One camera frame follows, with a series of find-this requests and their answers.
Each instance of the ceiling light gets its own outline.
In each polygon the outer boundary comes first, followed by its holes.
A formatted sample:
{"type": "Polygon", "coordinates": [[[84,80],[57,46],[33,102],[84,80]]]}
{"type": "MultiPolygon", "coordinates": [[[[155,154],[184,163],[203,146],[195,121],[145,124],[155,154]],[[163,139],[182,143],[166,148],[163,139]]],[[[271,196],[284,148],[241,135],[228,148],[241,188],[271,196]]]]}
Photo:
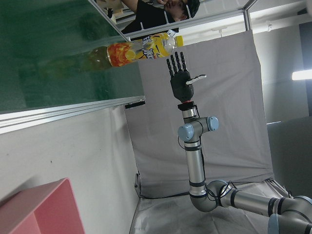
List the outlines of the ceiling light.
{"type": "Polygon", "coordinates": [[[312,69],[292,73],[292,80],[312,79],[312,69]]]}

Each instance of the robot finger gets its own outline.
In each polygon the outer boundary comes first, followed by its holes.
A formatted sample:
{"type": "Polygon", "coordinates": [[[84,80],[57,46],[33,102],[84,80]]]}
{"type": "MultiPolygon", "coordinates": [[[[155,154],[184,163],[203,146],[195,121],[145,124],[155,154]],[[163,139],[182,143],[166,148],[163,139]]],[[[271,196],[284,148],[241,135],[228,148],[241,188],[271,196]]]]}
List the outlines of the robot finger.
{"type": "Polygon", "coordinates": [[[176,59],[176,64],[177,64],[177,67],[179,69],[179,72],[182,72],[181,63],[180,63],[180,58],[179,58],[179,53],[178,52],[175,52],[175,59],[176,59]]]}
{"type": "Polygon", "coordinates": [[[186,71],[187,71],[187,68],[186,68],[186,64],[185,64],[185,59],[184,59],[183,52],[181,52],[180,55],[181,55],[181,61],[182,61],[183,71],[186,72],[186,71]]]}
{"type": "Polygon", "coordinates": [[[168,65],[168,69],[169,69],[170,76],[171,76],[171,77],[174,77],[174,73],[173,73],[173,71],[172,71],[172,67],[171,67],[170,60],[169,60],[169,59],[167,59],[167,65],[168,65]]]}
{"type": "Polygon", "coordinates": [[[171,55],[170,58],[171,58],[172,66],[174,67],[175,74],[177,74],[175,57],[171,55]]]}

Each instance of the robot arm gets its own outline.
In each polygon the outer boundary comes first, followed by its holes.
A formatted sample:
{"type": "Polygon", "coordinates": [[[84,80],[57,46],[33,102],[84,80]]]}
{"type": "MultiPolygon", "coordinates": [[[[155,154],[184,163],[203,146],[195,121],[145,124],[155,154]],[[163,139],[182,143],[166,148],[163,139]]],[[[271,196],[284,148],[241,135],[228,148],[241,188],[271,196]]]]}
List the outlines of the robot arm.
{"type": "Polygon", "coordinates": [[[198,77],[191,79],[182,52],[180,56],[183,70],[177,52],[176,62],[171,55],[172,66],[169,59],[167,65],[173,94],[182,102],[178,108],[182,111],[185,124],[179,128],[178,135],[184,141],[190,178],[189,193],[193,205],[202,212],[210,212],[217,206],[225,208],[232,206],[270,217],[269,234],[312,234],[312,199],[308,197],[278,199],[254,195],[232,188],[229,183],[222,180],[206,184],[200,136],[217,130],[219,123],[216,117],[198,116],[196,106],[191,101],[194,94],[192,83],[198,77]]]}

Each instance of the bottle cap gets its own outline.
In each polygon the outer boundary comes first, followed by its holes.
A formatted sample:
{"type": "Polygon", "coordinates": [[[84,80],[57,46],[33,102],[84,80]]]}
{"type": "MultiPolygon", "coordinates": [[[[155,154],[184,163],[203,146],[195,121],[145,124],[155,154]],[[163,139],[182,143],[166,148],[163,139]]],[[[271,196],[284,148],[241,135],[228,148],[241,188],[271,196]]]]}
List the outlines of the bottle cap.
{"type": "Polygon", "coordinates": [[[182,36],[176,36],[176,45],[177,47],[183,46],[183,37],[182,36]]]}

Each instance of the glass panel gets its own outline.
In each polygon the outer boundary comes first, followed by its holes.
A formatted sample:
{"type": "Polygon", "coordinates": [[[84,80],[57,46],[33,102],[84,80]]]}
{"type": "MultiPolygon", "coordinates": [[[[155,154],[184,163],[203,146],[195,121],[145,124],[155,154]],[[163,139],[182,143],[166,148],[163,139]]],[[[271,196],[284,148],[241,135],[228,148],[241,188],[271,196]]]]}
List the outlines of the glass panel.
{"type": "Polygon", "coordinates": [[[83,66],[121,41],[88,0],[0,1],[0,114],[143,95],[137,63],[83,66]]]}

